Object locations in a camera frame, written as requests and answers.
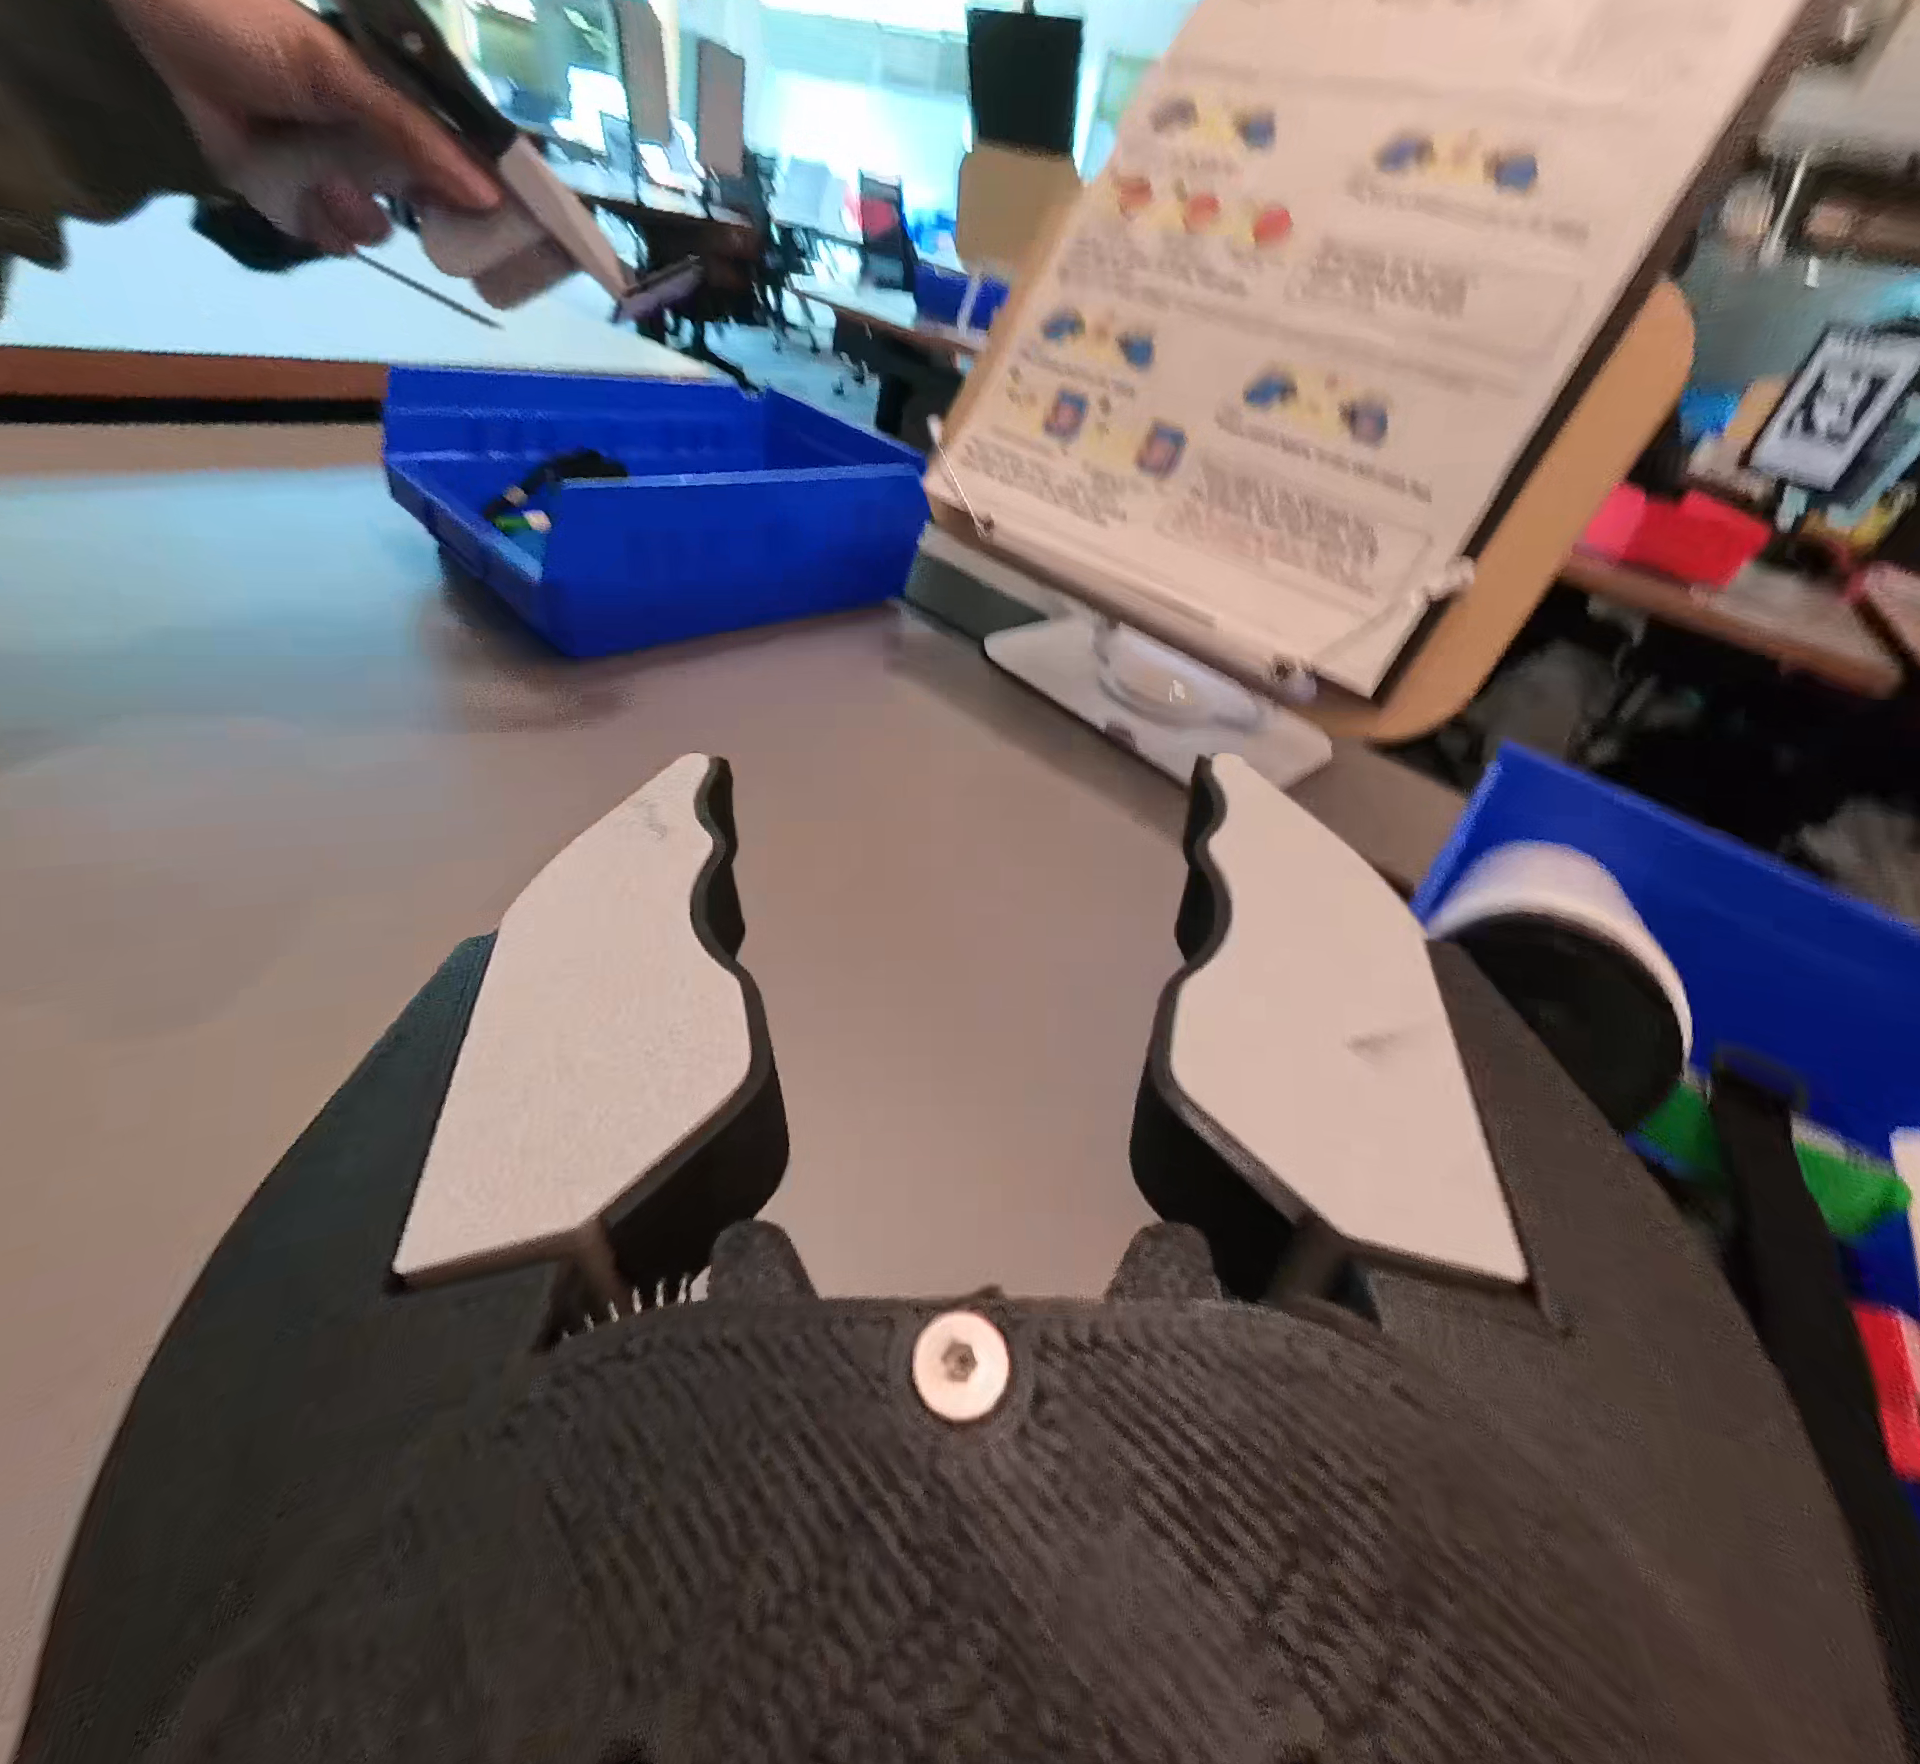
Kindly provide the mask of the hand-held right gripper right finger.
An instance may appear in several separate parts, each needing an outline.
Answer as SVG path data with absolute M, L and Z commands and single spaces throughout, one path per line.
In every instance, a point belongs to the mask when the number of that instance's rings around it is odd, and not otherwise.
M 1133 1120 L 1147 1208 L 1225 1291 L 1369 1291 L 1380 1272 L 1527 1291 L 1422 925 L 1233 753 L 1199 760 L 1181 962 Z

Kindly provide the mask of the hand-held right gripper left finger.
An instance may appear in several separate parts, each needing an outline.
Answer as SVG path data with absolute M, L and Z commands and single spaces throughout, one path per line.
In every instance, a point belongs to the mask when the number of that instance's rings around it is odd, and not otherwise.
M 771 1203 L 787 1124 L 735 857 L 735 769 L 687 753 L 516 893 L 395 1240 L 402 1285 L 559 1264 L 584 1290 L 687 1290 Z

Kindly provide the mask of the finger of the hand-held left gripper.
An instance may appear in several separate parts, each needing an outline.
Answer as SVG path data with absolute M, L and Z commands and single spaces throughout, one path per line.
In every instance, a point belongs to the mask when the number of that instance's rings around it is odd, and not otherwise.
M 532 136 L 516 136 L 495 176 L 487 215 L 422 205 L 422 246 L 439 274 L 466 282 L 490 311 L 519 311 L 573 274 L 617 311 L 628 304 L 630 269 Z

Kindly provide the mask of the blue plastic bin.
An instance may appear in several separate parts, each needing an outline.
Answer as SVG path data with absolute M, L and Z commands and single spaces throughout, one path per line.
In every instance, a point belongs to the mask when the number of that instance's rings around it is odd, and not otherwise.
M 1699 1073 L 1728 1051 L 1786 1073 L 1812 1126 L 1918 1189 L 1909 923 L 1522 747 L 1471 792 L 1413 912 L 1509 842 L 1570 845 L 1615 874 L 1682 975 Z
M 383 468 L 471 587 L 563 656 L 889 602 L 926 456 L 781 391 L 395 366 Z

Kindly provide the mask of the white bottle black cap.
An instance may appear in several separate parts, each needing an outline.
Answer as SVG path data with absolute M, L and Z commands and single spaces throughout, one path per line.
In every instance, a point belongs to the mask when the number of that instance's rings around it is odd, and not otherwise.
M 1694 1005 L 1621 882 L 1590 855 L 1509 839 L 1422 912 L 1462 948 L 1616 1135 L 1688 1079 Z

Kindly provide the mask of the black office chair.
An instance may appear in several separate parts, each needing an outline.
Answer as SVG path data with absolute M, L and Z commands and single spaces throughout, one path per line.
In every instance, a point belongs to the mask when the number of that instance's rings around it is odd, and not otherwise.
M 874 289 L 912 293 L 918 251 L 905 220 L 903 183 L 892 176 L 857 173 L 857 284 Z

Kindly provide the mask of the small blue bin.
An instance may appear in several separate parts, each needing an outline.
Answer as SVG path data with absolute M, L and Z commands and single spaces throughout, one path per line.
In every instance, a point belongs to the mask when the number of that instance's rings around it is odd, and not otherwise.
M 915 263 L 915 318 L 923 324 L 987 335 L 1004 311 L 1009 284 L 946 263 Z

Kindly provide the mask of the black monitor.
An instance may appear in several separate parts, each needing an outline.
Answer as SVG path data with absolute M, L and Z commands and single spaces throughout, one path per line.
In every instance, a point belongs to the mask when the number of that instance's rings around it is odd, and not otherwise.
M 1078 132 L 1085 19 L 971 7 L 967 45 L 972 140 L 1068 159 Z

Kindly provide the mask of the small green white container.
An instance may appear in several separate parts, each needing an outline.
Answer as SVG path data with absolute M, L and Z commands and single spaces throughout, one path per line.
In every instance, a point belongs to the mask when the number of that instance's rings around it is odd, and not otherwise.
M 1671 1177 L 1724 1189 L 1724 1154 L 1709 1110 L 1709 1089 L 1685 1079 L 1671 1089 L 1631 1146 Z M 1791 1118 L 1791 1152 L 1826 1232 L 1859 1244 L 1909 1208 L 1909 1187 L 1891 1161 L 1859 1152 L 1832 1128 Z

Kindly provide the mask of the wooden desk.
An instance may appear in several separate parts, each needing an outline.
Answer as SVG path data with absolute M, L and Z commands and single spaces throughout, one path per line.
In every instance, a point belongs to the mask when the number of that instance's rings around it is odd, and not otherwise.
M 1781 672 L 1812 676 L 1834 693 L 1895 700 L 1907 684 L 1905 660 L 1847 596 L 1760 563 L 1740 569 L 1724 587 L 1709 587 L 1573 551 L 1557 580 L 1709 646 L 1746 651 Z

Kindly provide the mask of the red plastic bin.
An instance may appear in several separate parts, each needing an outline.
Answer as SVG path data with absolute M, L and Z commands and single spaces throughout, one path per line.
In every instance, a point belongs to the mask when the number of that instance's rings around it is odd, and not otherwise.
M 1717 496 L 1656 496 L 1616 483 L 1599 505 L 1575 551 L 1621 570 L 1642 570 L 1697 591 L 1724 591 L 1753 566 L 1773 528 Z

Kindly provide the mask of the red plastic piece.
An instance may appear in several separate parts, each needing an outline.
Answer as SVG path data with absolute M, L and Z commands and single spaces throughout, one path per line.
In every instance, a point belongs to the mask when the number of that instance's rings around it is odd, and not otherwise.
M 1854 1306 L 1854 1320 L 1876 1387 L 1880 1426 L 1898 1478 L 1918 1480 L 1918 1320 L 1889 1306 Z

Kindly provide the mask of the instruction board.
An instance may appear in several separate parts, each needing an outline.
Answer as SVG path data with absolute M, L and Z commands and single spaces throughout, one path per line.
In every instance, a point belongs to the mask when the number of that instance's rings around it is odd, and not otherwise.
M 1699 209 L 1847 0 L 1199 0 L 1014 277 L 933 528 L 1341 738 L 1448 720 L 1685 374 Z

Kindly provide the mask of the black white marker tag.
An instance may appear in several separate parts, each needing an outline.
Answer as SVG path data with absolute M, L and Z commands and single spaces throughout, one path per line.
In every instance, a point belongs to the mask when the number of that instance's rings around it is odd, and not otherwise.
M 1918 387 L 1918 333 L 1826 324 L 1749 448 L 1760 479 L 1834 496 Z

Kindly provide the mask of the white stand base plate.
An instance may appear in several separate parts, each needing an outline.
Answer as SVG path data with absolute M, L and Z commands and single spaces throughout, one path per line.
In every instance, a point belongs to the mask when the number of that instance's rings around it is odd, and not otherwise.
M 1129 624 L 1095 612 L 993 632 L 993 667 L 1088 723 L 1137 763 L 1190 784 L 1199 760 L 1233 753 L 1279 792 L 1332 763 L 1332 741 Z

